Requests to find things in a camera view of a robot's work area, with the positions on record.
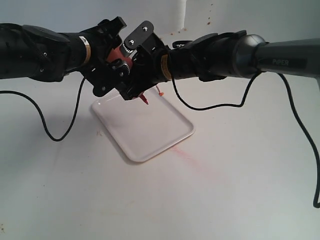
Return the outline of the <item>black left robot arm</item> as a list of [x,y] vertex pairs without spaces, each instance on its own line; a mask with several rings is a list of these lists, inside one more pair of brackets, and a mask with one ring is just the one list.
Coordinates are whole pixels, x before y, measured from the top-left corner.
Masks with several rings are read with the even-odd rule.
[[0,77],[57,83],[80,72],[92,84],[93,94],[103,97],[117,85],[116,71],[107,58],[121,44],[119,33],[126,26],[121,17],[104,19],[81,32],[1,23]]

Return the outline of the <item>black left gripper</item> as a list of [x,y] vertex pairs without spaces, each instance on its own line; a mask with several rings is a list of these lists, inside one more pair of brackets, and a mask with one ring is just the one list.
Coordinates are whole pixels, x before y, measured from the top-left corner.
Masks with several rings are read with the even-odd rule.
[[119,32],[127,25],[117,16],[112,20],[104,19],[98,25],[86,30],[91,50],[86,64],[86,79],[93,86],[93,94],[103,97],[112,89],[121,90],[129,77],[128,62],[119,56],[109,60],[110,53],[119,47],[122,39]]

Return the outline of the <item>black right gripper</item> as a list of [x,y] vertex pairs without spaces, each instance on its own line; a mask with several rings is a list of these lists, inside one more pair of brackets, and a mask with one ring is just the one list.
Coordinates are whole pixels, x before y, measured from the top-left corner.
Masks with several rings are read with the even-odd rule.
[[124,100],[138,98],[148,89],[170,80],[169,50],[154,33],[137,47],[129,77],[121,90]]

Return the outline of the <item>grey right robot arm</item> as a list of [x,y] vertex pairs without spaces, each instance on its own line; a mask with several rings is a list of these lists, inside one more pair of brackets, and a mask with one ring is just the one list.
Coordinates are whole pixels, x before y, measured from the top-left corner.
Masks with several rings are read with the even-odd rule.
[[125,100],[132,100],[172,80],[249,79],[262,72],[319,79],[319,39],[267,42],[242,30],[178,40],[171,46],[145,43],[137,48],[130,74],[118,90]]

